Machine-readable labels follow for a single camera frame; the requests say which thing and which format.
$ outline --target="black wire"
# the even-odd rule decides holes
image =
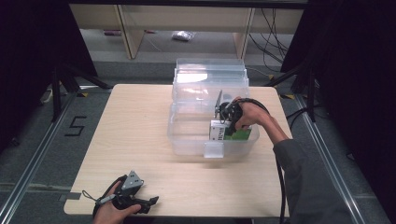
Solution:
[[[281,48],[280,46],[277,46],[277,45],[271,43],[271,42],[270,42],[270,39],[269,39],[269,38],[266,38],[262,33],[260,33],[260,35],[261,35],[262,38],[265,40],[265,42],[268,42],[268,44],[271,45],[272,47],[274,47],[274,48]]]
[[[277,31],[276,31],[276,10],[273,8],[273,24],[271,25],[270,22],[268,21],[267,17],[265,16],[265,13],[262,9],[262,15],[265,18],[265,21],[267,22],[268,27],[270,28],[270,35],[268,36],[267,42],[269,42],[269,39],[271,35],[274,36],[274,39],[276,40],[277,46],[273,45],[276,48],[282,49],[282,50],[289,50],[285,45],[283,45],[279,39],[277,38]]]
[[[260,49],[262,52],[268,54],[269,56],[271,56],[272,58],[274,58],[275,60],[277,60],[279,63],[283,63],[283,61],[280,60],[280,59],[278,59],[278,58],[275,56],[275,54],[271,53],[271,52],[268,51],[266,48],[263,48],[260,44],[258,44],[251,34],[249,34],[249,36],[250,36],[251,40],[253,41],[253,43],[256,45],[256,47],[257,47],[258,49]]]
[[[294,122],[297,120],[297,118],[300,117],[300,115],[302,115],[305,111],[306,111],[306,110],[302,110],[302,111],[300,111],[299,113],[297,113],[296,117],[294,117],[294,119],[291,121],[290,130],[293,128],[293,124],[294,124]]]
[[[300,113],[301,111],[305,111],[305,110],[306,110],[306,107],[299,109],[299,110],[295,111],[294,113],[287,115],[286,119],[289,119],[289,118],[293,117],[294,115],[296,115],[297,113]]]
[[[251,68],[251,67],[246,67],[246,69],[253,70],[253,71],[259,73],[262,76],[269,77],[269,75],[265,74],[264,72],[260,71],[259,69],[255,69],[255,68]]]
[[[237,104],[237,103],[253,103],[254,105],[259,106],[261,109],[265,110],[265,112],[270,114],[270,112],[265,107],[265,105],[263,105],[261,102],[255,100],[255,99],[242,98],[242,99],[239,99],[239,100],[233,102],[233,104]],[[280,166],[277,159],[276,159],[276,169],[277,169],[277,175],[279,177],[280,191],[282,194],[281,205],[280,205],[279,224],[283,224],[284,219],[285,219],[286,190],[285,190],[285,180],[283,179],[282,167]]]
[[[285,220],[286,189],[285,189],[285,180],[283,179],[282,168],[281,168],[278,160],[276,160],[276,169],[277,169],[277,175],[279,176],[280,191],[282,193],[282,202],[281,202],[281,205],[280,205],[279,224],[283,224],[283,222]]]

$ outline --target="transparent plastic bin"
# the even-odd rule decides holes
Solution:
[[[249,153],[260,136],[257,125],[248,140],[209,139],[219,92],[222,103],[249,97],[242,60],[178,59],[173,84],[167,134],[177,155],[223,158]]]
[[[177,60],[172,94],[174,103],[204,101],[215,105],[220,90],[222,101],[249,96],[247,70],[242,60]]]

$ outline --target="wooden table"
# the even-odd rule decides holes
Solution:
[[[276,90],[251,87],[291,137]],[[167,138],[170,85],[117,85],[110,95],[71,192],[84,189],[102,196],[119,176],[131,170],[145,181],[136,197],[160,196],[148,215],[161,217],[278,217],[280,186],[273,145],[263,128],[242,158],[205,159],[178,156]],[[67,200],[69,215],[92,213],[83,196]]]

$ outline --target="human hand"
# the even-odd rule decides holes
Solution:
[[[113,194],[119,184],[120,184],[120,181],[117,182],[113,186],[113,188],[111,188],[111,190],[108,192],[107,196]],[[138,212],[140,209],[141,209],[140,204],[135,204],[135,205],[132,205],[132,206],[125,208],[123,210],[119,210],[116,207],[114,207],[114,205],[111,201],[109,201],[109,202],[102,204],[99,207],[99,209],[93,219],[93,224],[102,224],[102,223],[104,223],[104,224],[119,224],[126,217]]]
[[[234,101],[240,100],[241,97],[236,97]],[[252,124],[259,124],[263,125],[265,120],[268,119],[270,116],[269,114],[263,110],[261,107],[258,105],[255,105],[253,103],[239,103],[239,106],[241,106],[243,115],[242,117],[235,123],[235,129],[240,130],[240,129],[247,129],[248,126]]]
[[[239,105],[242,108],[243,115],[235,123],[236,130],[245,130],[249,125],[257,123],[261,125],[265,131],[267,131],[268,136],[270,137],[273,144],[289,139],[277,123],[276,119],[261,107],[249,102],[239,103]]]

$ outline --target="finger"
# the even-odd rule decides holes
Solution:
[[[246,104],[244,102],[239,102],[238,104],[239,104],[239,106],[241,106],[241,109],[243,111]]]
[[[235,99],[233,99],[233,102],[242,99],[240,96],[235,97]]]
[[[240,130],[244,126],[244,117],[240,118],[236,123],[235,123],[235,129]]]
[[[114,193],[114,191],[116,191],[116,188],[119,186],[119,184],[120,184],[120,183],[121,183],[120,181],[117,181],[117,183],[116,183],[116,184],[114,184],[114,186],[111,188],[111,190],[109,190],[109,191],[108,191],[108,194],[107,194],[107,196],[109,196],[109,195],[113,194],[113,193]]]
[[[128,208],[122,210],[122,211],[125,213],[125,216],[129,216],[131,214],[137,213],[140,209],[142,209],[142,205],[134,204],[134,205],[129,206]]]

